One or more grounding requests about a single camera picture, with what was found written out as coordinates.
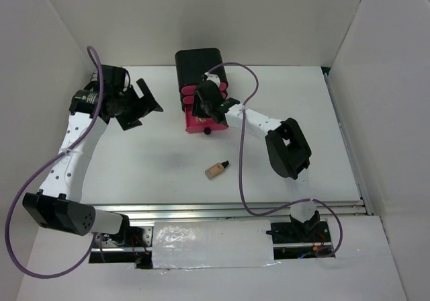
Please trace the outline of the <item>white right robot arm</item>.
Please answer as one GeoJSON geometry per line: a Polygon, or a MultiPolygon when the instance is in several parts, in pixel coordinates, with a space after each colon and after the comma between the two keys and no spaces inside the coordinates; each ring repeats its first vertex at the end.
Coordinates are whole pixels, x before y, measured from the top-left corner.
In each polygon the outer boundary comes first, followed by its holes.
{"type": "Polygon", "coordinates": [[[215,123],[241,131],[239,140],[239,194],[245,210],[252,216],[264,217],[285,208],[290,209],[292,233],[299,241],[314,236],[320,214],[310,198],[296,198],[267,212],[255,212],[247,205],[243,190],[243,153],[245,135],[261,140],[267,150],[269,164],[274,172],[286,181],[296,197],[300,194],[301,172],[310,166],[312,151],[297,121],[293,118],[278,120],[249,109],[237,99],[221,95],[220,79],[205,73],[203,81],[194,91],[193,109],[211,118],[215,123]]]}

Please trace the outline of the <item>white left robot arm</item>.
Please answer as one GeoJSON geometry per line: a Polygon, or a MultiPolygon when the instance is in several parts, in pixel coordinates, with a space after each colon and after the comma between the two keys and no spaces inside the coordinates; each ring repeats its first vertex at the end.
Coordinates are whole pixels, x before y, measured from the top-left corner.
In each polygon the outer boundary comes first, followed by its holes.
{"type": "Polygon", "coordinates": [[[60,157],[50,165],[40,189],[26,193],[22,204],[42,228],[79,236],[103,234],[122,247],[130,242],[134,230],[129,217],[82,203],[85,176],[110,120],[130,130],[141,126],[141,118],[163,109],[144,79],[127,85],[128,71],[108,65],[102,67],[102,73],[102,77],[94,75],[72,97],[60,157]]]}

